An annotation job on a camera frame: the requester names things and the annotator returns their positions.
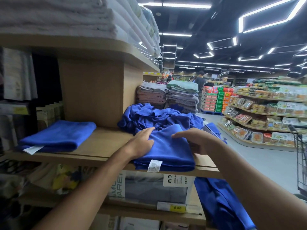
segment metal wire basket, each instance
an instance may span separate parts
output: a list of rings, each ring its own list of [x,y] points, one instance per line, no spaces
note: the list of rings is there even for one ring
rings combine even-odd
[[[289,125],[294,135],[294,145],[297,149],[297,188],[300,193],[307,197],[307,143],[303,135],[297,129],[307,129],[307,126]]]

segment stack of folded towels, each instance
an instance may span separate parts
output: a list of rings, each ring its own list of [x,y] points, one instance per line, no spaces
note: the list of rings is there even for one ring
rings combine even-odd
[[[0,33],[142,42],[142,50],[159,58],[159,31],[150,14],[136,0],[0,0]]]
[[[170,81],[166,85],[166,108],[181,113],[198,113],[198,85],[188,81]]]
[[[144,82],[137,89],[138,103],[150,103],[155,108],[163,109],[166,101],[166,85]]]

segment hand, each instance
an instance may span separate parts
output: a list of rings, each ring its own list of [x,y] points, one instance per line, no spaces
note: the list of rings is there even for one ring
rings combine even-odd
[[[190,145],[191,149],[195,153],[199,154],[207,154],[206,148],[209,148],[210,150],[214,150],[214,147],[218,147],[221,145],[221,140],[218,139],[216,136],[202,131],[197,128],[191,128],[187,131],[180,131],[172,135],[172,138],[181,138],[184,137],[188,141],[190,141],[195,145]]]
[[[122,149],[129,156],[129,160],[144,156],[154,145],[154,140],[148,140],[150,134],[155,127],[150,127],[139,131],[132,139],[130,139]]]

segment wooden shelf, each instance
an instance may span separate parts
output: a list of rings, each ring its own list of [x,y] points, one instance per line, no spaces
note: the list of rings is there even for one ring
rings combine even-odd
[[[63,199],[65,196],[53,194],[38,186],[29,185],[25,188],[24,193],[18,197],[18,201],[23,205],[32,205],[38,207],[49,207],[53,208]],[[174,221],[178,223],[206,225],[206,217],[201,207],[199,197],[195,186],[191,192],[191,198],[188,203],[189,205],[197,205],[199,207],[197,214],[190,213],[174,213],[150,209],[135,208],[130,206],[112,205],[103,203],[98,213],[107,214],[112,216],[125,216],[132,218],[142,218],[149,220],[161,220],[161,221]]]
[[[116,128],[98,127],[88,139],[86,139],[73,152],[35,153],[7,151],[6,158],[18,161],[49,162],[67,164],[73,166],[99,167],[121,146],[123,146],[132,134],[120,131]],[[219,170],[208,155],[195,154],[195,170],[190,172],[160,172],[167,174],[184,174],[188,176],[205,178],[222,178]],[[125,170],[135,170],[133,163],[125,166]]]
[[[263,149],[273,149],[273,150],[280,150],[280,151],[292,151],[296,152],[296,147],[290,147],[290,146],[280,146],[280,145],[273,145],[273,144],[266,144],[266,143],[253,143],[250,140],[246,139],[240,139],[236,135],[232,134],[226,127],[223,126],[223,124],[218,123],[219,127],[227,133],[232,139],[234,139],[236,142],[238,142],[241,145],[247,146],[247,147],[253,147],[253,148],[263,148]]]
[[[0,46],[30,50],[61,59],[117,60],[137,69],[159,72],[159,68],[133,45],[121,40],[81,36],[0,34]]]
[[[270,115],[270,116],[280,116],[280,117],[290,117],[290,118],[301,118],[301,119],[307,119],[307,116],[296,116],[296,115],[279,115],[279,114],[268,114],[268,113],[259,113],[259,112],[252,112],[251,110],[247,110],[247,109],[244,109],[242,107],[238,107],[238,106],[234,106],[234,105],[231,105],[231,104],[228,104],[228,106],[231,106],[231,107],[235,107],[235,108],[238,108],[240,110],[244,110],[246,112],[250,112],[250,113],[253,113],[253,114],[257,114],[257,115]]]
[[[236,95],[241,95],[241,96],[245,96],[245,97],[256,98],[256,99],[269,100],[269,101],[305,102],[305,101],[289,100],[289,99],[266,98],[266,97],[255,97],[255,96],[250,96],[250,95],[245,95],[245,94],[238,94],[238,93],[234,93],[234,94],[236,94]]]
[[[259,131],[279,131],[279,132],[289,132],[291,133],[290,130],[281,130],[281,129],[267,129],[267,128],[258,128],[258,127],[253,127],[252,125],[250,124],[245,124],[245,123],[242,123],[240,122],[239,120],[237,120],[236,118],[234,117],[231,117],[229,115],[225,115],[227,118],[239,123],[240,125],[244,126],[244,127],[248,127],[248,128],[251,128],[251,129],[255,129],[255,130],[259,130]]]

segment right hand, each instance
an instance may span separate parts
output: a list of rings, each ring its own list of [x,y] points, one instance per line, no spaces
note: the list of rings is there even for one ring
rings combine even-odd
[[[199,149],[197,149],[199,154],[207,154],[206,148],[213,150],[215,146],[219,146],[222,143],[222,141],[216,136],[195,127],[172,135],[172,138],[181,137],[186,138],[191,143],[197,144],[199,146]]]

